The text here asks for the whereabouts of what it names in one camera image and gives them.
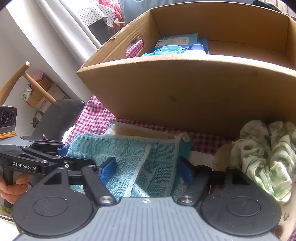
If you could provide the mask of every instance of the metal screw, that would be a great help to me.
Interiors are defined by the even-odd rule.
[[[194,201],[194,197],[192,196],[188,196],[188,195],[184,195],[182,197],[180,197],[180,201],[184,202],[184,203],[191,203]]]
[[[106,204],[108,204],[108,203],[113,202],[113,197],[110,197],[110,196],[103,196],[103,197],[100,197],[99,201],[100,201],[101,203],[106,203]]]

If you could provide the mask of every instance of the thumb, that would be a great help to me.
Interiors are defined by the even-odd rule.
[[[1,174],[0,174],[0,190],[2,190],[2,191],[7,190],[6,183],[5,183],[4,179],[3,179],[3,177],[1,176]]]

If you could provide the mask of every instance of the ribbed gray surface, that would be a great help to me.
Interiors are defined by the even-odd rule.
[[[113,207],[100,208],[94,219],[78,232],[62,238],[38,239],[20,235],[15,241],[277,241],[271,233],[242,238],[222,233],[192,207],[180,206],[172,198],[122,198]]]

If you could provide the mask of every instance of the speaker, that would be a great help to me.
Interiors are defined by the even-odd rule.
[[[11,106],[0,105],[0,134],[15,131],[17,109]]]

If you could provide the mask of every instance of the checkered tablecloth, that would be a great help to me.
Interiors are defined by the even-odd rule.
[[[126,52],[126,57],[135,57],[143,49],[143,47],[143,41],[138,41]],[[66,140],[66,144],[69,145],[76,134],[81,135],[85,131],[93,132],[96,134],[104,133],[109,126],[109,122],[112,120],[173,134],[185,131],[191,138],[195,139],[193,150],[204,153],[214,154],[220,146],[231,141],[230,139],[225,137],[218,137],[213,135],[201,134],[193,131],[186,131],[178,128],[168,128],[158,125],[142,123],[134,120],[116,118],[93,95],[85,105],[74,129],[72,130],[71,134],[68,136]],[[215,191],[221,188],[223,187],[217,185],[213,187],[211,191]],[[288,241],[296,241],[296,230],[294,230],[294,232],[291,234]]]

